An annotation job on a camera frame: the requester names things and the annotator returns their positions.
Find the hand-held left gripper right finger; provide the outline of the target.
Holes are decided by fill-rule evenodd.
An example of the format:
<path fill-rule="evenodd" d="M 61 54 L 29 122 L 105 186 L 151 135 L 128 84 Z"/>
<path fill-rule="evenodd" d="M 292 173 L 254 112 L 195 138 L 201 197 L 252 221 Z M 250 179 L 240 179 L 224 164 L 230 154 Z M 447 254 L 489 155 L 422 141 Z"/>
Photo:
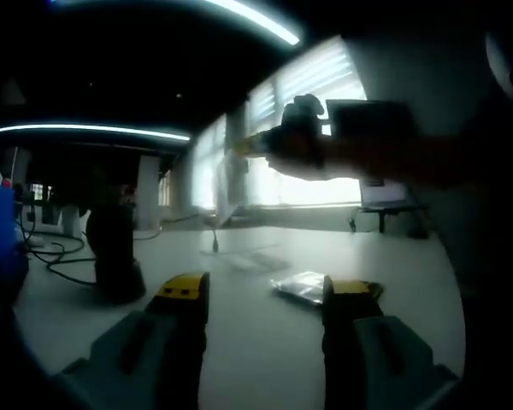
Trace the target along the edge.
<path fill-rule="evenodd" d="M 383 314 L 370 284 L 323 282 L 326 409 L 454 409 L 460 379 L 431 347 Z"/>

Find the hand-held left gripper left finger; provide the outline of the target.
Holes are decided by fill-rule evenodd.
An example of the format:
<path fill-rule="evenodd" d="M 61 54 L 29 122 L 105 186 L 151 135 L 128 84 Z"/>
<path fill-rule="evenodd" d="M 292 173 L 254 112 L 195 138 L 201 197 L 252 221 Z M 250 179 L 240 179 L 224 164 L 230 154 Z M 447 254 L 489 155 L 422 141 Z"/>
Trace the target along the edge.
<path fill-rule="evenodd" d="M 208 317 L 209 273 L 177 275 L 54 379 L 80 409 L 197 409 Z"/>

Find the person's right hand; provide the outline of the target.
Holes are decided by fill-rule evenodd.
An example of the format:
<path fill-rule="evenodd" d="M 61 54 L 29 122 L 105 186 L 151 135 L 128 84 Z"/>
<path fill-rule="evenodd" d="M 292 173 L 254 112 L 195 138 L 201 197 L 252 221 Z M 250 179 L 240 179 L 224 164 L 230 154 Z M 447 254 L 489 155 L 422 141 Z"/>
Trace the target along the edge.
<path fill-rule="evenodd" d="M 276 172 L 305 181 L 322 181 L 327 175 L 315 164 L 313 153 L 308 149 L 293 149 L 266 154 L 268 166 Z"/>

